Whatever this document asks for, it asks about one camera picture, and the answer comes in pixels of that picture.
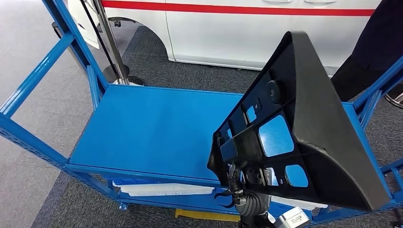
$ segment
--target blue metal cart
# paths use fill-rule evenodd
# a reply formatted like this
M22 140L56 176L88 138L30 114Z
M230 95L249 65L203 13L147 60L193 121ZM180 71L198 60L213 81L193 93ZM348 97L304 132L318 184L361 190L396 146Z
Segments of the blue metal cart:
M57 23L62 37L0 108L0 135L116 201L122 209L126 209L129 203L138 203L236 214L234 208L226 209L214 200L220 182L214 173L206 169L206 162L211 149L211 134L242 94L108 84L63 0L43 2ZM64 157L11 120L19 106L68 47L71 47L88 75L94 106L94 113L70 158ZM403 168L403 159L379 168L364 128L379 99L402 77L403 57L354 103L343 103L368 157L388 191L390 202L381 210L403 204L403 180L398 172ZM130 121L133 116L141 121ZM262 133L270 135L279 127L279 124L271 126ZM280 131L280 134L287 134L286 129ZM183 132L190 134L183 137ZM278 143L267 143L274 150L278 146ZM384 175L389 172L395 175L400 186L398 192L388 190ZM127 193L116 192L111 181L105 185L90 174L217 189L209 195L131 197ZM269 211L276 217L289 209L290 206L271 203ZM312 216L312 222L325 223L363 213L352 209L331 212L321 209L319 214Z

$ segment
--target yellow object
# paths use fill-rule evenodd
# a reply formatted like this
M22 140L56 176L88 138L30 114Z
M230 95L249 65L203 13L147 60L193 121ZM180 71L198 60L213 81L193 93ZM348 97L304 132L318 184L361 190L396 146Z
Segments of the yellow object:
M189 218L194 218L194 219L218 220L218 221L229 221L229 222L238 222L240 220L239 215L227 215L227 214L212 213L212 212L201 212L201 211L176 209L175 218L177 218L178 216L184 216L184 217L189 217Z

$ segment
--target lower shelf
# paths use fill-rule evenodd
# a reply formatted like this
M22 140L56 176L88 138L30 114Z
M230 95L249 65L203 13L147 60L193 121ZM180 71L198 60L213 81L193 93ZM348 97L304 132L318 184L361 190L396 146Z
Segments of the lower shelf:
M224 214L238 214L234 207L226 209L218 205L218 203L228 205L231 202L231 197L218 197L217 201L215 201L214 195L216 193L217 190L214 190L212 194L208 195L131 197L127 193L120 192L118 201L174 209L207 211ZM276 218L292 208L292 206L271 202L269 213ZM308 217L312 217L311 211L304 210L304 212L308 215Z

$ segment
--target cart wheel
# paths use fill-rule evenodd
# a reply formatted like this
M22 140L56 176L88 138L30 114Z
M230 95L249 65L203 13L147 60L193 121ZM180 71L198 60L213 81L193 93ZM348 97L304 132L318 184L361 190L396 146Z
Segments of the cart wheel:
M126 203L120 203L119 204L119 209L122 210L122 211L127 210L128 207L129 207L129 205L126 204Z
M391 222L393 228L403 228L403 222Z

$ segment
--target red stripe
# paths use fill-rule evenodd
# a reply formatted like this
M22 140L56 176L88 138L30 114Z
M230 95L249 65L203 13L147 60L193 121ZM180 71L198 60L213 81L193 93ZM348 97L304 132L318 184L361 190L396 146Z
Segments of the red stripe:
M140 1L103 0L104 7L135 10L161 10L197 13L236 13L236 14L270 14L270 15L307 15L307 16L371 16L374 9L293 9L264 8L240 6L213 6Z

